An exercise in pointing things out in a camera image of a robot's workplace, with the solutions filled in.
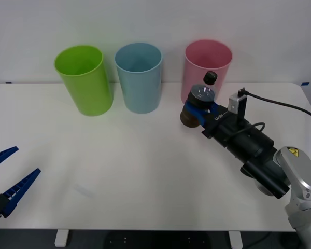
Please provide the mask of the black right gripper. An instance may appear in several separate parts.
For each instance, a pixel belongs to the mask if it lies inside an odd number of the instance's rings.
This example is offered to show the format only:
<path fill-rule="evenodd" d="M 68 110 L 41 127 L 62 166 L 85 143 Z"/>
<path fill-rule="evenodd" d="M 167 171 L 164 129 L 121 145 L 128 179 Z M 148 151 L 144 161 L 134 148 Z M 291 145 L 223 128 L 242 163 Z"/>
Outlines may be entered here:
<path fill-rule="evenodd" d="M 188 128 L 202 126 L 205 137 L 214 138 L 223 147 L 227 147 L 234 134 L 248 127 L 249 122 L 215 102 L 207 102 L 206 106 L 195 106 L 186 101 L 184 125 Z"/>

